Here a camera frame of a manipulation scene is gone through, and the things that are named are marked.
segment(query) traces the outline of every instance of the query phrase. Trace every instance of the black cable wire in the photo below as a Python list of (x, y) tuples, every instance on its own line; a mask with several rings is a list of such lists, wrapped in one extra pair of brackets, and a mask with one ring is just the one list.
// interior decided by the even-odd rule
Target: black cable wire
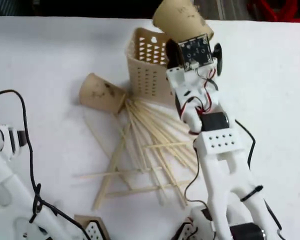
[(251, 134), (251, 132), (249, 132), (248, 129), (246, 129), (245, 126), (243, 126), (237, 119), (235, 119), (235, 122), (236, 124), (238, 124), (249, 136), (250, 138), (252, 139), (252, 145), (251, 145), (251, 148), (250, 148), (250, 152), (249, 152), (249, 156), (248, 156), (248, 160), (247, 160), (247, 163), (248, 163), (248, 166), (249, 166), (249, 169), (251, 169), (251, 158), (252, 158), (252, 154), (254, 153), (254, 149), (255, 149), (255, 145), (256, 145), (256, 139), (255, 137)]
[[(249, 166), (249, 169), (250, 166), (251, 166), (251, 158), (252, 158), (252, 154), (254, 152), (254, 149), (255, 149), (255, 145), (256, 145), (256, 139), (254, 138), (254, 136), (251, 134), (251, 132), (245, 127), (243, 126), (237, 119), (235, 119), (235, 122), (250, 136), (250, 138), (252, 139), (252, 145), (251, 145), (251, 148), (250, 148), (250, 152), (249, 152), (249, 156), (248, 156), (248, 160), (247, 160), (247, 164)], [(282, 240), (286, 240), (281, 234), (281, 230), (282, 230), (282, 226), (279, 222), (279, 220), (277, 219), (276, 215), (274, 214), (274, 212), (272, 211), (272, 209), (270, 208), (270, 206), (268, 205), (268, 203), (266, 202), (266, 200), (264, 200), (264, 203), (265, 203), (265, 206), (266, 206), (266, 209), (268, 210), (269, 214), (271, 215), (271, 217), (273, 218), (275, 224), (277, 225), (277, 227), (279, 228), (277, 234), (278, 236), (282, 239)]]
[(29, 148), (30, 180), (31, 180), (31, 185), (32, 185), (33, 191), (35, 193), (35, 198), (37, 198), (37, 201), (38, 201), (39, 204), (41, 204), (43, 206), (46, 206), (53, 213), (59, 214), (64, 219), (66, 219), (67, 221), (69, 221), (73, 225), (77, 226), (83, 232), (83, 234), (85, 235), (85, 237), (88, 240), (91, 240), (91, 238), (87, 234), (86, 230), (81, 226), (80, 223), (78, 223), (77, 221), (75, 221), (74, 219), (72, 219), (71, 217), (69, 217), (67, 214), (65, 214), (64, 212), (62, 212), (61, 210), (59, 210), (58, 208), (56, 208), (55, 206), (51, 205), (50, 203), (46, 202), (45, 200), (43, 200), (41, 198), (41, 196), (40, 196), (40, 194), (38, 192), (38, 189), (37, 189), (38, 187), (40, 188), (41, 185), (40, 185), (40, 183), (38, 185), (36, 185), (35, 177), (34, 177), (34, 154), (33, 154), (33, 148), (32, 148), (32, 144), (30, 142), (30, 137), (29, 137), (28, 121), (27, 121), (27, 113), (26, 113), (26, 104), (25, 104), (25, 101), (24, 101), (23, 97), (21, 96), (21, 94), (19, 92), (17, 92), (16, 90), (7, 89), (7, 90), (0, 91), (0, 95), (7, 94), (7, 93), (14, 93), (14, 94), (16, 94), (18, 96), (18, 98), (20, 99), (20, 102), (21, 102), (21, 105), (22, 105), (24, 133), (25, 133), (25, 138), (26, 138), (26, 141), (28, 143), (28, 148)]
[(197, 180), (197, 178), (199, 176), (199, 172), (200, 172), (200, 164), (199, 164), (199, 158), (198, 158), (197, 150), (196, 149), (194, 149), (194, 150), (195, 150), (195, 153), (196, 153), (197, 172), (196, 172), (196, 175), (195, 175), (194, 179), (188, 184), (188, 186), (186, 186), (186, 188), (184, 190), (184, 198), (188, 202), (191, 202), (191, 203), (201, 203), (206, 207), (206, 209), (208, 209), (208, 205), (204, 201), (202, 201), (202, 200), (190, 200), (189, 198), (187, 198), (187, 190), (195, 182), (195, 180)]

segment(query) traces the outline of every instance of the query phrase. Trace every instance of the wooden skewer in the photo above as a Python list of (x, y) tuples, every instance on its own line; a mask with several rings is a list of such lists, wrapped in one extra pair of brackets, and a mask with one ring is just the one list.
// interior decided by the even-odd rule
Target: wooden skewer
[[(179, 181), (179, 182), (177, 182), (177, 184), (178, 184), (178, 186), (181, 186), (181, 185), (189, 184), (190, 182), (191, 182), (190, 180)], [(169, 184), (163, 185), (163, 187), (164, 188), (172, 188), (172, 187), (174, 187), (174, 185), (169, 183)], [(160, 188), (161, 188), (160, 186), (147, 186), (147, 187), (137, 188), (137, 189), (133, 189), (133, 190), (129, 190), (129, 191), (117, 191), (117, 192), (107, 193), (105, 195), (105, 197), (106, 198), (116, 198), (116, 197), (131, 195), (131, 194), (147, 193), (147, 192), (159, 190)]]
[[(135, 123), (135, 126), (136, 126), (136, 128), (139, 130), (139, 132), (140, 132), (140, 137), (141, 137), (141, 139), (142, 139), (144, 142), (147, 142), (147, 137), (145, 136), (145, 134), (144, 134), (143, 130), (141, 129), (141, 127), (140, 127), (137, 123)], [(153, 166), (153, 164), (152, 164), (152, 162), (151, 162), (151, 159), (149, 159), (149, 156), (148, 156), (147, 154), (146, 154), (145, 156), (146, 156), (146, 158), (147, 158), (147, 160), (148, 160), (148, 163), (150, 164), (150, 167), (153, 169), (154, 166)], [(162, 189), (162, 193), (163, 193), (164, 197), (165, 197), (166, 199), (168, 199), (167, 194), (166, 194), (166, 192), (165, 192), (165, 189), (164, 189), (164, 187), (163, 187), (163, 185), (162, 185), (162, 183), (161, 183), (161, 181), (160, 181), (160, 179), (159, 179), (159, 177), (158, 177), (158, 175), (157, 175), (157, 172), (156, 172), (155, 170), (153, 170), (153, 174), (154, 174), (154, 177), (155, 177), (155, 179), (157, 180), (159, 186), (160, 186), (161, 189)]]
[[(155, 120), (153, 118), (153, 116), (149, 116), (147, 114), (145, 114), (145, 116), (147, 117), (147, 119), (152, 120), (153, 126), (156, 126), (156, 133), (153, 135), (157, 139), (158, 139), (157, 136), (161, 136), (164, 139), (163, 141), (165, 141), (165, 142), (168, 142), (168, 141), (177, 142), (178, 141), (178, 139), (175, 138), (174, 136), (172, 136), (171, 133), (167, 132), (167, 130), (159, 122), (157, 122), (157, 120)], [(189, 163), (185, 161), (185, 159), (188, 159), (189, 156), (186, 154), (182, 154), (182, 151), (180, 151), (180, 148), (178, 146), (175, 148), (169, 147), (169, 148), (167, 148), (167, 150), (170, 153), (172, 153), (172, 155), (177, 160), (179, 160), (179, 162), (182, 163), (184, 167), (187, 166), (194, 174), (197, 172), (197, 170), (193, 166), (189, 165)]]
[[(131, 127), (131, 123), (128, 123), (124, 127), (124, 130), (123, 130), (124, 134), (127, 134), (127, 132), (130, 130), (130, 127)], [(109, 167), (108, 167), (108, 172), (113, 172), (115, 170), (118, 159), (124, 149), (124, 146), (125, 146), (125, 139), (123, 137), (121, 137), (120, 143), (116, 146), (116, 148), (112, 154), (112, 157), (111, 157), (111, 160), (109, 163)], [(106, 195), (106, 190), (108, 188), (108, 185), (110, 184), (111, 179), (112, 179), (111, 175), (105, 176), (103, 178), (100, 190), (99, 190), (99, 192), (94, 200), (94, 203), (93, 203), (93, 209), (99, 208), (104, 196)]]
[[(155, 108), (151, 108), (149, 106), (147, 106), (145, 103), (141, 103), (140, 102), (136, 102), (136, 105), (140, 106), (141, 108), (143, 108), (146, 112), (148, 112), (150, 114), (150, 116), (160, 118), (162, 119), (164, 122), (167, 122), (168, 119), (166, 116), (169, 116), (168, 114), (161, 112)], [(193, 138), (191, 138), (191, 135), (189, 135), (189, 133), (187, 131), (183, 131), (182, 129), (180, 129), (179, 127), (176, 126), (176, 124), (174, 124), (174, 121), (169, 122), (169, 126), (172, 127), (173, 129), (177, 130), (178, 132), (186, 135), (188, 138), (190, 138), (192, 141), (194, 140)], [(193, 155), (194, 157), (196, 156), (195, 153), (191, 150), (188, 152), (189, 154)]]
[[(156, 126), (159, 126), (158, 129), (169, 141), (172, 141), (172, 142), (178, 141), (178, 139), (175, 136), (173, 136), (172, 134), (170, 134), (157, 120), (153, 119), (153, 121)], [(197, 161), (196, 161), (197, 156), (192, 151), (190, 151), (188, 148), (176, 146), (175, 150), (178, 151), (180, 153), (180, 155), (182, 155), (183, 159), (187, 159), (193, 165), (197, 166)]]
[(158, 110), (158, 109), (156, 109), (156, 108), (154, 108), (154, 107), (152, 107), (152, 106), (149, 106), (147, 103), (145, 103), (144, 101), (142, 101), (142, 100), (137, 100), (137, 101), (135, 101), (135, 104), (136, 105), (138, 105), (138, 106), (140, 106), (140, 107), (142, 107), (143, 109), (147, 109), (147, 110), (149, 110), (149, 111), (151, 111), (152, 112), (152, 114), (155, 114), (155, 115), (157, 115), (159, 118), (163, 118), (163, 119), (169, 119), (169, 120), (171, 120), (173, 123), (175, 123), (177, 126), (178, 126), (178, 129), (180, 130), (180, 131), (182, 131), (180, 128), (182, 128), (182, 129), (184, 129), (184, 133), (187, 133), (188, 132), (188, 127), (187, 127), (187, 125), (185, 125), (184, 123), (182, 123), (180, 120), (178, 120), (178, 119), (175, 119), (173, 116), (171, 116), (170, 114), (168, 114), (168, 113), (165, 113), (165, 112), (162, 112), (162, 111), (160, 111), (160, 110)]
[[(138, 111), (135, 109), (134, 106), (130, 105), (132, 109), (132, 113), (136, 116), (136, 118), (145, 126), (145, 128), (152, 133), (153, 136), (155, 136), (156, 139), (158, 139), (161, 143), (167, 144), (169, 141), (165, 136), (162, 135), (162, 133), (154, 127), (154, 123), (150, 122), (149, 118), (146, 118), (145, 115), (142, 115), (138, 113)], [(178, 153), (172, 148), (167, 147), (167, 150), (180, 162), (181, 165), (184, 167), (187, 165), (187, 163), (178, 155)]]
[(179, 195), (180, 198), (180, 203), (181, 206), (184, 208), (186, 205), (188, 205), (187, 201), (185, 200), (185, 196), (184, 193), (181, 191), (180, 186), (178, 185), (174, 175), (173, 175), (173, 171), (170, 168), (170, 165), (165, 161), (165, 158), (161, 152), (161, 150), (158, 149), (154, 149), (153, 150), (154, 155), (156, 156), (156, 159), (159, 161), (160, 165), (163, 167), (163, 169), (166, 172), (167, 177), (169, 178), (170, 182), (173, 183), (173, 185), (176, 187), (177, 193)]
[[(165, 137), (168, 138), (169, 141), (179, 142), (179, 140), (174, 135), (170, 134), (170, 132), (168, 132), (167, 129), (164, 128), (164, 126), (158, 121), (158, 119), (153, 114), (151, 114), (151, 112), (147, 111), (146, 109), (145, 111), (149, 113), (149, 117), (153, 120), (154, 124), (156, 126), (160, 126), (158, 127), (158, 129), (161, 130), (162, 134), (165, 135)], [(195, 160), (197, 159), (197, 156), (193, 150), (190, 150), (188, 148), (180, 148), (177, 146), (176, 151), (179, 151), (185, 159), (189, 159), (192, 164), (194, 164), (195, 166), (197, 165), (197, 161)]]
[(163, 143), (163, 144), (153, 144), (153, 145), (144, 145), (144, 149), (157, 149), (157, 148), (165, 148), (165, 147), (174, 147), (174, 146), (184, 146), (192, 144), (192, 141), (181, 141), (181, 142), (171, 142), (171, 143)]
[(129, 117), (129, 120), (130, 120), (131, 125), (132, 125), (132, 132), (134, 134), (136, 145), (138, 147), (138, 150), (139, 150), (139, 153), (140, 153), (140, 156), (141, 156), (141, 159), (142, 159), (143, 168), (146, 169), (147, 168), (146, 158), (145, 158), (144, 151), (143, 151), (143, 149), (141, 147), (141, 144), (140, 144), (140, 141), (139, 141), (139, 136), (138, 136), (138, 132), (136, 130), (135, 122), (132, 119), (133, 116), (132, 116), (131, 109), (130, 109), (130, 106), (128, 104), (128, 101), (125, 101), (125, 108), (127, 109), (128, 117)]
[(138, 161), (136, 155), (135, 155), (135, 152), (131, 149), (131, 146), (128, 144), (128, 139), (126, 138), (124, 132), (122, 131), (122, 127), (119, 123), (119, 120), (118, 120), (118, 116), (117, 115), (114, 115), (112, 114), (114, 120), (115, 120), (115, 125), (116, 125), (116, 129), (119, 131), (119, 133), (121, 134), (122, 137), (124, 137), (124, 140), (125, 140), (125, 147), (127, 149), (127, 152), (131, 158), (131, 161), (132, 161), (132, 164), (133, 166), (136, 168), (136, 169), (141, 169), (142, 172), (143, 171), (143, 168), (140, 164), (140, 161)]
[[(108, 159), (111, 159), (111, 154), (107, 151), (107, 149), (105, 148), (105, 146), (103, 145), (103, 142), (100, 140), (98, 134), (96, 131), (93, 130), (93, 128), (91, 127), (86, 115), (83, 113), (83, 118), (85, 121), (86, 126), (88, 127), (88, 129), (90, 130), (90, 132), (92, 133), (92, 135), (94, 136), (94, 139), (97, 141), (97, 143), (99, 144), (100, 148), (103, 150), (104, 154), (108, 157)], [(115, 171), (120, 172), (119, 168), (116, 166)], [(124, 175), (119, 175), (119, 177), (121, 178), (121, 180), (126, 184), (126, 186), (128, 187), (128, 189), (132, 189), (128, 179), (124, 176)]]
[[(159, 118), (161, 120), (163, 120), (164, 122), (167, 122), (168, 119), (167, 118), (167, 114), (164, 112), (161, 112), (155, 108), (152, 108), (150, 106), (148, 106), (146, 103), (144, 102), (136, 102), (136, 105), (138, 105), (139, 107), (143, 108), (145, 111), (147, 111), (152, 117), (156, 117)], [(176, 124), (175, 122), (176, 120), (174, 119), (174, 121), (170, 120), (169, 121), (169, 127), (172, 127), (174, 130), (178, 131), (179, 133), (182, 133), (183, 135), (187, 136), (188, 138), (190, 138), (192, 141), (194, 140), (194, 138), (189, 135), (189, 133), (186, 130), (182, 130), (179, 126), (180, 126), (180, 122), (178, 124)], [(188, 145), (185, 146), (186, 151), (187, 151), (187, 155), (192, 155), (192, 159), (196, 159), (196, 154), (194, 153), (193, 149), (191, 147), (189, 147)]]
[[(140, 131), (140, 135), (143, 136), (143, 138), (146, 138), (145, 133), (143, 131)], [(162, 168), (165, 170), (165, 173), (169, 179), (169, 181), (176, 186), (177, 192), (179, 193), (180, 199), (181, 199), (181, 204), (183, 207), (185, 207), (185, 205), (187, 204), (187, 202), (185, 201), (184, 195), (180, 190), (180, 187), (177, 185), (177, 181), (173, 176), (173, 173), (170, 169), (170, 166), (166, 163), (165, 159), (163, 158), (163, 156), (159, 155), (154, 149), (150, 149), (154, 155), (156, 156), (157, 160), (159, 161), (159, 164), (162, 166)]]
[[(145, 173), (150, 172), (152, 170), (162, 170), (161, 166), (155, 166), (154, 168), (146, 168), (143, 169)], [(87, 175), (79, 175), (79, 176), (73, 176), (74, 178), (79, 178), (79, 179), (94, 179), (97, 177), (104, 177), (104, 176), (116, 176), (116, 175), (133, 175), (133, 174), (138, 174), (142, 173), (141, 169), (133, 169), (133, 170), (121, 170), (121, 171), (112, 171), (112, 172), (98, 172), (98, 173), (92, 173), (92, 174), (87, 174)]]

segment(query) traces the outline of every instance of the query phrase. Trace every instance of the black circuit board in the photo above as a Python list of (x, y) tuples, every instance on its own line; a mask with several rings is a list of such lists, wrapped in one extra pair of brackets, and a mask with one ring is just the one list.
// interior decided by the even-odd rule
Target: black circuit board
[(191, 70), (191, 64), (198, 63), (199, 67), (213, 63), (209, 38), (207, 34), (178, 43), (183, 57), (184, 71)]

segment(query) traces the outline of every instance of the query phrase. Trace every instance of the beige plastic basket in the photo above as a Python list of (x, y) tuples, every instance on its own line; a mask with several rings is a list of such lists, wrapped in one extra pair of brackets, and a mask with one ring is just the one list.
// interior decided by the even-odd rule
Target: beige plastic basket
[(166, 78), (168, 39), (164, 33), (137, 28), (126, 49), (126, 58), (133, 95), (173, 106), (174, 98)]

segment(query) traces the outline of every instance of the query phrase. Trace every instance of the brown paper cup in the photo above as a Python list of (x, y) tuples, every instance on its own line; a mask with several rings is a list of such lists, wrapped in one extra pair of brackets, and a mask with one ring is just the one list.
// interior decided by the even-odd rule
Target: brown paper cup
[(126, 100), (126, 91), (90, 73), (83, 82), (79, 100), (82, 105), (117, 114)]
[(214, 36), (214, 31), (190, 0), (163, 0), (152, 21), (176, 43), (203, 34), (207, 34), (209, 40)]

